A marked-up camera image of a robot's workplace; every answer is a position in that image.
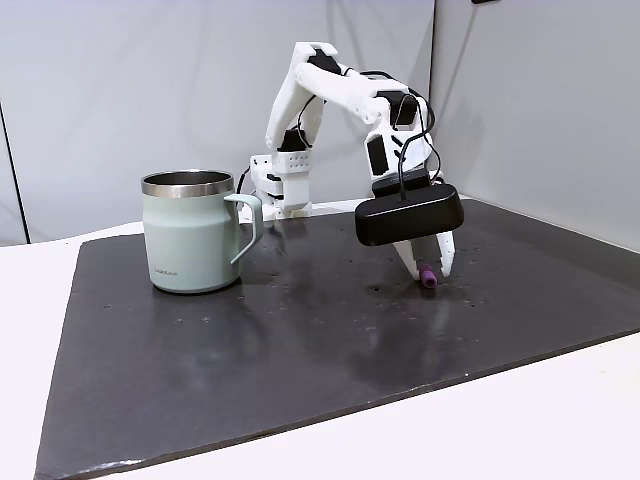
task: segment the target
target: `black mat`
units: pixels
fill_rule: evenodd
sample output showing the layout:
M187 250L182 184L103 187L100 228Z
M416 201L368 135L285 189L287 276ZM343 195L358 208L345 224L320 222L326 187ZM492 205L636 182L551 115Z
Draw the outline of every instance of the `black mat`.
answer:
M191 297L151 286L141 235L85 243L36 478L209 451L640 327L640 255L464 206L454 271L436 292L393 246L361 246L352 214L273 224L241 283Z

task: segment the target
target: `gray wall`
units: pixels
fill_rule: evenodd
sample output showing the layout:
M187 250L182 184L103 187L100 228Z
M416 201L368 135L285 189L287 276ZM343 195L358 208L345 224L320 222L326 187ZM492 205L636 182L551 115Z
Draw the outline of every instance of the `gray wall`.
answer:
M640 2L438 0L436 147L462 192L640 250Z
M0 247L25 243L22 218L0 122Z
M433 0L0 0L0 93L35 241L140 220L139 178L267 153L296 41L427 91ZM312 200L367 195L367 129L329 106Z

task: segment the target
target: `purple object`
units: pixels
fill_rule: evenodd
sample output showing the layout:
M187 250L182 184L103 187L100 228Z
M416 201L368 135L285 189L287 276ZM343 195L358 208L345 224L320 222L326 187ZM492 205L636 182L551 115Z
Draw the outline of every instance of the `purple object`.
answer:
M436 288L438 286L438 279L436 274L431 270L431 266L428 264L420 265L418 269L420 272L420 281L425 288Z

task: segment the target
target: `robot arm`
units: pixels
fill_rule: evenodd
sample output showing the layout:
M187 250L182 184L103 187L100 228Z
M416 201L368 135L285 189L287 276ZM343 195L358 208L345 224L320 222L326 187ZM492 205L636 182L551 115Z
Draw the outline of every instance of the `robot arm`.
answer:
M432 151L425 131L429 113L424 98L394 79L371 79L336 62L336 49L328 43L297 43L287 76L273 104L265 141L270 155L251 157L251 178L262 200L265 218L310 214L309 171L311 147L316 141L326 102L349 111L371 125L365 140L372 189L376 197L398 191L398 163L405 147L403 168L411 173L413 188L443 182L440 169L419 168ZM453 235L438 233L442 272L453 262ZM396 243L403 260L400 244ZM420 273L407 264L414 278Z

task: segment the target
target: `light green mug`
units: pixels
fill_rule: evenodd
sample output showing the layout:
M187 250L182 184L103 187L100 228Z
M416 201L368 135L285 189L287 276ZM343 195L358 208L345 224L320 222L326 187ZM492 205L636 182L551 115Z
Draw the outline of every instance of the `light green mug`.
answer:
M230 173L155 173L142 179L142 193L149 276L156 287L199 293L239 277L238 260L262 237L262 203L233 193ZM253 236L243 249L236 202L253 211Z

